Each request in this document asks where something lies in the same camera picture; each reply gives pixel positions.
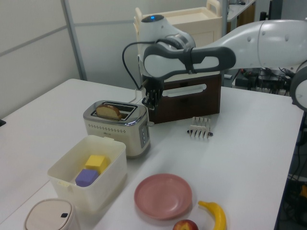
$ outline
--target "toast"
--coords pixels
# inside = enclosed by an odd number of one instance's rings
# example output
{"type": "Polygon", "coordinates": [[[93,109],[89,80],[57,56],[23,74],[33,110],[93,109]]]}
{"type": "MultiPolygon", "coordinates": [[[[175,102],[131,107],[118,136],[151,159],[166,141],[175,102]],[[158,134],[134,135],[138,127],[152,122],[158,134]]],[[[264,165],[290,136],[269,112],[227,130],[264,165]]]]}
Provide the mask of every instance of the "toast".
{"type": "Polygon", "coordinates": [[[119,109],[108,104],[102,104],[96,108],[97,116],[121,119],[119,109]]]}

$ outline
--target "red apple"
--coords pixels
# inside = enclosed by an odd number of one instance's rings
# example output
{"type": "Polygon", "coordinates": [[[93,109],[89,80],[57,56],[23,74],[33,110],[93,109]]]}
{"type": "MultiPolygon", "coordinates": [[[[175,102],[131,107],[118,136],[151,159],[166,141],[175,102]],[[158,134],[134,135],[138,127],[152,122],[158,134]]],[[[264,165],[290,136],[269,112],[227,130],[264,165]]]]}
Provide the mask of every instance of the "red apple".
{"type": "Polygon", "coordinates": [[[198,227],[192,220],[183,219],[174,225],[173,230],[198,230],[198,227]]]}

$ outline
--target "white plastic container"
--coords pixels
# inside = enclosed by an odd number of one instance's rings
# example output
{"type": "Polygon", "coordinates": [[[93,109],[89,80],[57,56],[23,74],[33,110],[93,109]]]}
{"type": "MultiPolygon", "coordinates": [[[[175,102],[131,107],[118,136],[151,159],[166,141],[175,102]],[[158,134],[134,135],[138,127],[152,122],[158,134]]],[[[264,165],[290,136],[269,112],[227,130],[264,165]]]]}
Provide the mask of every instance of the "white plastic container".
{"type": "Polygon", "coordinates": [[[24,221],[24,230],[80,230],[74,205],[67,200],[38,202],[24,221]]]}
{"type": "Polygon", "coordinates": [[[58,196],[89,212],[96,212],[103,207],[126,174],[126,145],[111,138],[93,135],[81,140],[48,170],[58,196]],[[90,155],[108,156],[111,163],[90,186],[77,186],[75,179],[90,155]]]}

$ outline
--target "yellow sponge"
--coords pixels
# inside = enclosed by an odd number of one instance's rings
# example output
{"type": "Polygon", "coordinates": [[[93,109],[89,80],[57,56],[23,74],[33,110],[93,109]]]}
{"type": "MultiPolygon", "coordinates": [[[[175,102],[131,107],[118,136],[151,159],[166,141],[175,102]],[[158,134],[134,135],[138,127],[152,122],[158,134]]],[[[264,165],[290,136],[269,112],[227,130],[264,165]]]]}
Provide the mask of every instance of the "yellow sponge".
{"type": "Polygon", "coordinates": [[[110,164],[108,156],[91,155],[85,164],[86,169],[96,170],[100,175],[110,164]]]}

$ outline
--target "purple sponge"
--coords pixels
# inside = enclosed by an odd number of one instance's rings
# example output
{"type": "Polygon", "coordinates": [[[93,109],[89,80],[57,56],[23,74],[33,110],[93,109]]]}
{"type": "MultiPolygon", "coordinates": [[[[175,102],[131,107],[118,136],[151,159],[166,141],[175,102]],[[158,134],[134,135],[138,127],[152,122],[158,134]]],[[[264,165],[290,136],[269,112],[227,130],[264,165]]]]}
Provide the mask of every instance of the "purple sponge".
{"type": "Polygon", "coordinates": [[[76,184],[80,187],[87,187],[91,185],[97,178],[98,172],[91,169],[82,169],[76,178],[76,184]]]}

